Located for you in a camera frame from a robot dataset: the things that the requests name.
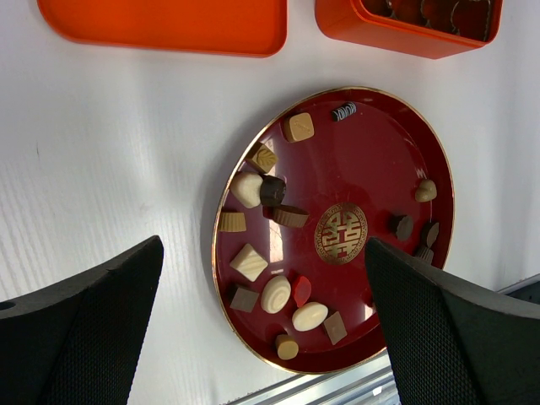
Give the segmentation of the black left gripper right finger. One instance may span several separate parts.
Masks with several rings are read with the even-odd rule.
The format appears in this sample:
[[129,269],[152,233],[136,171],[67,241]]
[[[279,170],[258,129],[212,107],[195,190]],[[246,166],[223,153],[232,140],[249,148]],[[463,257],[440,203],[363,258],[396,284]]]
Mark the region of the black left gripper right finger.
[[537,404],[539,306],[372,237],[365,266],[403,404]]

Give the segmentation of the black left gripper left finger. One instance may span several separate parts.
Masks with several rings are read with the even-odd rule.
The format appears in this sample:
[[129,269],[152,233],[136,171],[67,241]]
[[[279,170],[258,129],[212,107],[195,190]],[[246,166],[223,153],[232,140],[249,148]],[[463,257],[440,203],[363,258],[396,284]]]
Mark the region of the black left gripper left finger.
[[3,404],[125,404],[164,261],[154,235],[1,304]]

